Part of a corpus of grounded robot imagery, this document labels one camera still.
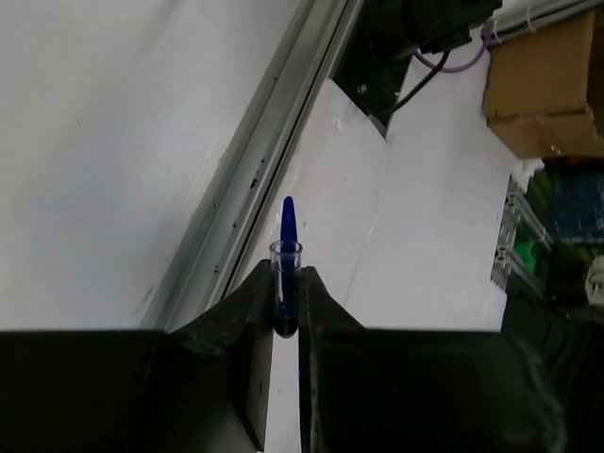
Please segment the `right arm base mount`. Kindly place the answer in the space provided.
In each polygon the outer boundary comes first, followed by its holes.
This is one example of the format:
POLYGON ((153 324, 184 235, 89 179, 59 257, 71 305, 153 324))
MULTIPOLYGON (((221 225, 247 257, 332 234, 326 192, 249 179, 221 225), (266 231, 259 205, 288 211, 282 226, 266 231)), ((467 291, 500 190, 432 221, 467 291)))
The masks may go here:
POLYGON ((435 76, 463 72, 482 58, 489 37, 464 64, 447 64, 501 7, 498 0, 364 1, 332 79, 386 135, 392 116, 435 76))

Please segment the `blue pen cap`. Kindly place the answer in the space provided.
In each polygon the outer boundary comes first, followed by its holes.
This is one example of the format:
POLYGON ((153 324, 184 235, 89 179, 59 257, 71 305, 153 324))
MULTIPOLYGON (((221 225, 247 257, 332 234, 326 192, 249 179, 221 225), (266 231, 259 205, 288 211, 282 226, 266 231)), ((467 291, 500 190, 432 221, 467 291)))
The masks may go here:
POLYGON ((298 241, 294 199, 282 203, 279 240, 269 246, 271 270, 276 283, 274 331, 281 338, 298 329, 298 278, 303 247, 298 241))

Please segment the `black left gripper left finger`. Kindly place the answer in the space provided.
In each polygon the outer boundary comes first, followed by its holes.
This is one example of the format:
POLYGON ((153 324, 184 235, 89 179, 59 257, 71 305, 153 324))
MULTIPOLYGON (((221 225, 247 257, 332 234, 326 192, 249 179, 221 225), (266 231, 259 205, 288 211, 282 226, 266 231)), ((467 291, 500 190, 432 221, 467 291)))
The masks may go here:
POLYGON ((2 450, 263 450, 274 300, 261 260, 233 293, 173 332, 3 332, 2 450))

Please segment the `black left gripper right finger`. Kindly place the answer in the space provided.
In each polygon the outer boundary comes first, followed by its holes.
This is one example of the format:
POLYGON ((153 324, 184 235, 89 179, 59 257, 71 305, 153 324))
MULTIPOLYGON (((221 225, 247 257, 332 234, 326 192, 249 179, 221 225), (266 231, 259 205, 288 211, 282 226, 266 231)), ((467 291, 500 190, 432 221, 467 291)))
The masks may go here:
POLYGON ((305 452, 562 452, 540 358, 499 332, 369 328, 313 267, 299 283, 305 452))

